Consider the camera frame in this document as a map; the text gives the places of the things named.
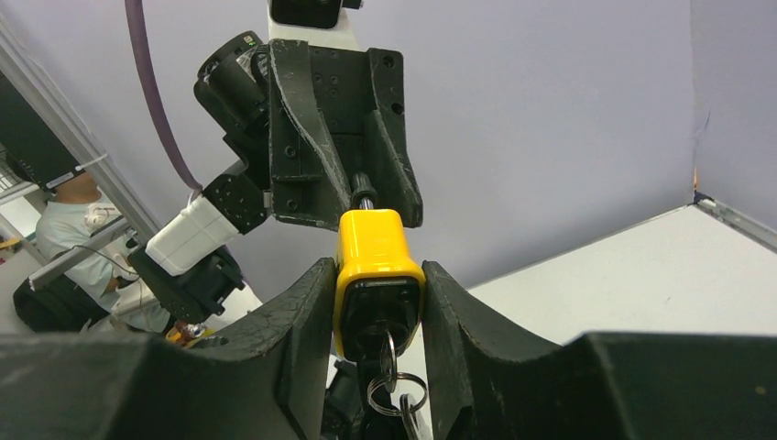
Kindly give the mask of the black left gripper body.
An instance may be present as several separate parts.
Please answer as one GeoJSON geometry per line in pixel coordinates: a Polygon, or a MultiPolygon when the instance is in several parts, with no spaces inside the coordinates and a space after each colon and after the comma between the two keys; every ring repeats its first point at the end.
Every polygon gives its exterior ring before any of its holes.
{"type": "Polygon", "coordinates": [[[309,48],[317,107],[347,179],[361,172],[371,182],[378,180],[367,134],[368,117],[376,109],[371,56],[377,52],[377,48],[363,51],[309,48]]]}

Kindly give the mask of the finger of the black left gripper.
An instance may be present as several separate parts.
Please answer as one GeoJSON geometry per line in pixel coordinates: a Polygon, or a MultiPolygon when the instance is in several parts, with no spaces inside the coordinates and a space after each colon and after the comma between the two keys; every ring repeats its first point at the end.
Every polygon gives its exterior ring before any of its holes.
{"type": "Polygon", "coordinates": [[[406,227],[417,228],[423,201],[407,149],[404,59],[397,51],[376,48],[367,50],[367,59],[367,101],[374,106],[365,122],[367,174],[378,206],[397,211],[406,227]]]}
{"type": "Polygon", "coordinates": [[[281,223],[334,231],[350,190],[317,103],[311,47],[274,38],[268,55],[272,212],[281,223]]]}

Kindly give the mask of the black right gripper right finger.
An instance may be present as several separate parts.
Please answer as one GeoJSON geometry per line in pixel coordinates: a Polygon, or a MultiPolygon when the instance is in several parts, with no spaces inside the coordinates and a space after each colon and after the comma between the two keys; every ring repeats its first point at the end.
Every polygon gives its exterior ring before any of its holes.
{"type": "Polygon", "coordinates": [[[776,341],[588,332],[557,345],[422,265],[436,439],[773,439],[776,341]]]}

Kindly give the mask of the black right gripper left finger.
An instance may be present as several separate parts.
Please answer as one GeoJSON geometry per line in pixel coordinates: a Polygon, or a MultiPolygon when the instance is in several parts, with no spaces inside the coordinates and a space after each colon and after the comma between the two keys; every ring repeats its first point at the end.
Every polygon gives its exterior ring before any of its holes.
{"type": "Polygon", "coordinates": [[[336,268],[185,349],[143,334],[5,335],[4,439],[316,439],[336,268]]]}

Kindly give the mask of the yellow padlock with keys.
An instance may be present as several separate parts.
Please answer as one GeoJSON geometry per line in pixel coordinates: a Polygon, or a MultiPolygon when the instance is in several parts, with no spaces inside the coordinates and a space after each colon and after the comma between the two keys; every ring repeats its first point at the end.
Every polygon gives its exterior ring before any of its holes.
{"type": "Polygon", "coordinates": [[[377,206],[364,172],[352,180],[351,208],[338,226],[334,342],[355,363],[362,416],[354,439],[406,439],[402,414],[391,400],[398,358],[419,324],[425,277],[412,259],[400,215],[377,206]]]}

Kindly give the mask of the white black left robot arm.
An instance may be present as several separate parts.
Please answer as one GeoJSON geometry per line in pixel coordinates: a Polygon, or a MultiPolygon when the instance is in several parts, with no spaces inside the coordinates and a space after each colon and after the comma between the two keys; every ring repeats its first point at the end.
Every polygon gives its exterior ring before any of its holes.
{"type": "Polygon", "coordinates": [[[423,221],[407,151],[403,55],[302,40],[228,40],[193,92],[236,162],[208,183],[130,260],[161,304],[191,324],[224,311],[243,285],[226,244],[274,217],[335,230],[370,196],[402,223],[423,221]]]}

